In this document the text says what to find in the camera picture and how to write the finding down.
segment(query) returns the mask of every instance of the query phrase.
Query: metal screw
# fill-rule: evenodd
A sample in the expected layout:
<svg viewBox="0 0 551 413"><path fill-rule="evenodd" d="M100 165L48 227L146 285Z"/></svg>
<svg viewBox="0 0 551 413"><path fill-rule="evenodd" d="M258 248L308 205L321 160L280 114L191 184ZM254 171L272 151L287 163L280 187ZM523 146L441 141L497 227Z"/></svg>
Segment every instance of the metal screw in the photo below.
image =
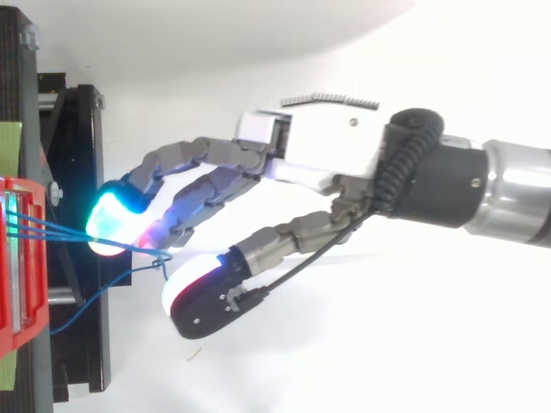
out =
<svg viewBox="0 0 551 413"><path fill-rule="evenodd" d="M104 110L105 109L105 96L104 95L96 95L94 97L94 103L96 104L97 110Z"/></svg>
<svg viewBox="0 0 551 413"><path fill-rule="evenodd" d="M50 202L54 207L59 205L59 200L63 199L63 189L59 188L59 185L57 182L50 182L50 185L48 187L48 193Z"/></svg>
<svg viewBox="0 0 551 413"><path fill-rule="evenodd" d="M471 188L480 188L480 185L482 185L482 180L480 178L473 178Z"/></svg>
<svg viewBox="0 0 551 413"><path fill-rule="evenodd" d="M31 52L36 52L40 49L39 38L40 30L34 24L29 24L21 33L21 44Z"/></svg>

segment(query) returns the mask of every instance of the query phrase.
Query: red object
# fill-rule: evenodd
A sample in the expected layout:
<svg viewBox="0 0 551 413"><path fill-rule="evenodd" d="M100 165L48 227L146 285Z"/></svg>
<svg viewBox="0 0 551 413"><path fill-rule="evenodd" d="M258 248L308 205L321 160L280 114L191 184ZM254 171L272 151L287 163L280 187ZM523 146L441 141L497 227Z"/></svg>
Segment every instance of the red object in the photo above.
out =
<svg viewBox="0 0 551 413"><path fill-rule="evenodd" d="M25 314L20 330L14 332L9 241L6 237L7 195L17 196L18 212L37 219L45 218L45 190L36 182L0 177L0 357L36 337L48 324L48 287L46 275L46 242L20 239L18 243L18 272L22 278L21 305ZM35 223L18 219L19 225L42 228Z"/></svg>

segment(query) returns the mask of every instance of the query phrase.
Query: metal rod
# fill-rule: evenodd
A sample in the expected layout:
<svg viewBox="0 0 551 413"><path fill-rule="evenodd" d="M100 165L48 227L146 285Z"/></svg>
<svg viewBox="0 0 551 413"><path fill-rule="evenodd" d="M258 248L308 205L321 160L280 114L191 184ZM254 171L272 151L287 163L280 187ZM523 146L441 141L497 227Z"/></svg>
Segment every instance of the metal rod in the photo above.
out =
<svg viewBox="0 0 551 413"><path fill-rule="evenodd" d="M39 93L38 95L38 109L39 110L52 110L55 101L58 99L57 93Z"/></svg>
<svg viewBox="0 0 551 413"><path fill-rule="evenodd" d="M48 288L49 305L75 304L76 302L75 296L69 287Z"/></svg>

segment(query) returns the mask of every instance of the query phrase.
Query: gray comb-like part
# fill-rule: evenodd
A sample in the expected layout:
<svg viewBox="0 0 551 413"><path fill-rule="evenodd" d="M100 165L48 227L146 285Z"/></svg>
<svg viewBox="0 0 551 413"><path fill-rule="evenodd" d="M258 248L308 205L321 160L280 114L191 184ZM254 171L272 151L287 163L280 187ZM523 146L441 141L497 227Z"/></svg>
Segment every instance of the gray comb-like part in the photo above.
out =
<svg viewBox="0 0 551 413"><path fill-rule="evenodd" d="M331 93L312 93L311 95L283 99L282 108L306 105L308 103L339 103L341 105L354 106L356 108L364 108L370 110L377 110L379 108L378 102L355 99L345 95L333 95Z"/></svg>

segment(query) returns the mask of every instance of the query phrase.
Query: black cable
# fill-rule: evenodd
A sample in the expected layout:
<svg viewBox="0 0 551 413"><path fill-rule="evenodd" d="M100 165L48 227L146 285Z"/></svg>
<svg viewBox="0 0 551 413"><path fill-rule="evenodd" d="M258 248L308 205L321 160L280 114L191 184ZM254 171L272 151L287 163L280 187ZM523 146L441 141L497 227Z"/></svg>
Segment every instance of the black cable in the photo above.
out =
<svg viewBox="0 0 551 413"><path fill-rule="evenodd" d="M442 117L428 109L412 108L395 114L390 123L408 128L411 137L390 157L375 180L373 208L377 213L393 216L406 191L406 185L429 151L440 143L444 130Z"/></svg>
<svg viewBox="0 0 551 413"><path fill-rule="evenodd" d="M306 260L301 262L299 265L294 267L293 269L289 270L285 275L282 275L280 278L272 282L271 284L268 284L266 287L262 287L261 289L265 293L269 293L270 291L274 290L275 288L279 287L281 284L283 284L285 281L289 280L290 278L297 275L300 271L302 271L304 268L312 264L314 261L316 261L318 258L320 258L324 253L326 253L328 250L330 250L332 247L337 245L340 241L343 240L346 236L351 234L351 232L354 232L366 219L374 215L372 212L364 213L360 218L355 219L350 224L346 225L334 238L331 239L328 243L326 243L323 247L321 247L319 250L314 252L311 256L309 256Z"/></svg>
<svg viewBox="0 0 551 413"><path fill-rule="evenodd" d="M392 216L396 204L405 191L406 184L415 174L415 170L423 157L439 143L444 129L442 117L427 109L413 108L395 114L390 120L397 126L412 130L412 136L399 148L385 165L383 171L375 180L374 204L369 212L352 221L344 227L331 241L314 252L306 260L288 271L266 287L256 288L249 292L254 305L259 304L269 292L278 288L285 281L297 275L304 268L320 258L325 252L337 245L341 240L355 231L366 219L382 213Z"/></svg>

